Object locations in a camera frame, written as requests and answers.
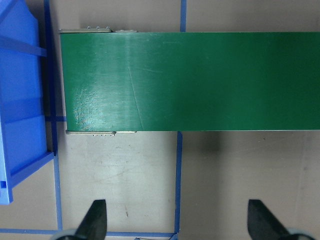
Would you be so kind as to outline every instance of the blue bin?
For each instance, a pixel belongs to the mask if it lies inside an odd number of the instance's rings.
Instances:
[[[23,0],[0,3],[0,204],[53,159],[47,152],[38,21]]]

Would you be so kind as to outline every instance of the vertical blue tape strip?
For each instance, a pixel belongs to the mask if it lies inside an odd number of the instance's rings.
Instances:
[[[56,120],[56,94],[54,79],[54,56],[53,56],[53,36],[50,15],[50,0],[44,0],[44,18],[45,18],[45,41],[47,50],[47,76],[49,81],[49,97],[50,97],[50,115],[51,115],[51,133],[53,148],[53,166],[54,166],[54,185],[55,185],[55,204],[56,204],[56,220],[58,230],[63,229],[62,222],[62,204],[60,192],[60,172],[59,172],[59,156],[58,156],[58,131]]]
[[[186,25],[187,25],[187,0],[181,0],[180,32],[186,31]]]
[[[180,232],[180,206],[181,206],[181,171],[182,171],[182,145],[183,136],[180,131],[176,136],[176,167],[175,167],[175,213],[174,232]]]

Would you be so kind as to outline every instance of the floor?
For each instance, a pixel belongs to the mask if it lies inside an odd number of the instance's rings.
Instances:
[[[44,47],[43,0],[26,2],[39,19]],[[59,29],[111,26],[140,32],[320,30],[317,0],[51,0],[50,7],[57,116],[65,116]],[[45,113],[49,116],[46,79],[43,88]],[[66,135],[63,120],[59,117],[57,123],[58,161],[49,162],[17,186],[11,205],[0,206],[0,228],[17,230],[0,233],[0,238],[48,240],[49,233],[60,227],[76,228],[91,202],[102,198],[107,200],[109,232],[173,233],[177,132],[114,137]],[[52,150],[51,123],[46,126],[47,144]],[[319,131],[182,135],[179,239],[249,240],[247,204],[252,198],[263,200],[285,226],[304,229],[320,238]]]

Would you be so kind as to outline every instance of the green surface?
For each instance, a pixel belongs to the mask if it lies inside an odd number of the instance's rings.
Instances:
[[[61,34],[69,131],[320,129],[320,33]]]

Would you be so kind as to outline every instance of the beige floor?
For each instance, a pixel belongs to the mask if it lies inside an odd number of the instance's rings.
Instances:
[[[27,3],[40,20],[43,45],[43,1]],[[180,0],[51,0],[57,114],[65,115],[59,29],[99,25],[178,32],[180,7]],[[187,0],[186,22],[190,32],[319,31],[320,1]],[[175,132],[93,137],[66,135],[65,129],[58,123],[65,228],[79,224],[92,200],[106,198],[109,231],[173,231]],[[318,131],[184,132],[179,239],[249,240],[249,198],[262,199],[286,226],[320,239],[319,145]],[[54,191],[50,162],[14,189],[12,205],[0,206],[0,228],[56,229]],[[2,240],[49,238],[0,234]]]

